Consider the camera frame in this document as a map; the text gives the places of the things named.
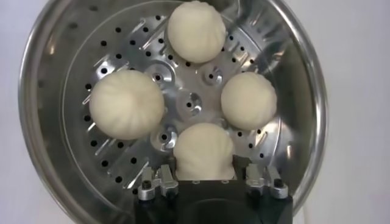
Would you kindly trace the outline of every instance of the steamed bun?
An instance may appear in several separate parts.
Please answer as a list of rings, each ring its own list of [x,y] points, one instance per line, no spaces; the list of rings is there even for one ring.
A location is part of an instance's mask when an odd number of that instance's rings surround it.
[[[90,113],[96,126],[117,139],[147,135],[160,123],[164,98],[158,85],[139,71],[106,75],[93,88]]]
[[[174,147],[179,180],[231,180],[233,141],[224,129],[201,123],[179,135]]]
[[[237,128],[253,130],[266,125],[277,108],[274,87],[264,76],[245,72],[233,76],[222,90],[221,107]]]
[[[206,2],[178,6],[168,23],[168,39],[182,58],[203,63],[215,58],[225,42],[226,28],[220,14]]]

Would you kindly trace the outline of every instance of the steamer basket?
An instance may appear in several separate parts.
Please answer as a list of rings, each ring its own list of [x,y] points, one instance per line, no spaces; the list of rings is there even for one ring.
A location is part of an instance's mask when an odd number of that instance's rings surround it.
[[[42,182],[77,223],[134,223],[142,168],[165,163],[180,132],[198,122],[227,130],[238,155],[277,167],[294,212],[316,179],[326,92],[315,51],[289,8],[281,0],[209,1],[223,15],[226,42],[214,60],[193,64],[165,34],[181,3],[56,0],[31,32],[19,83],[24,137]],[[136,141],[109,138],[89,114],[91,89],[119,69],[145,72],[165,98],[159,128]],[[275,118],[259,130],[232,127],[221,112],[223,86],[243,71],[264,75],[278,95]]]

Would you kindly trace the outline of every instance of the bolt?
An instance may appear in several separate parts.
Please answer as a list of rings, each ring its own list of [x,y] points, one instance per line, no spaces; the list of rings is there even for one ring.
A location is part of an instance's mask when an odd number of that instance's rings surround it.
[[[150,189],[152,187],[152,182],[149,180],[142,181],[142,189]]]
[[[284,184],[283,184],[283,181],[282,179],[274,179],[274,187],[283,187]]]

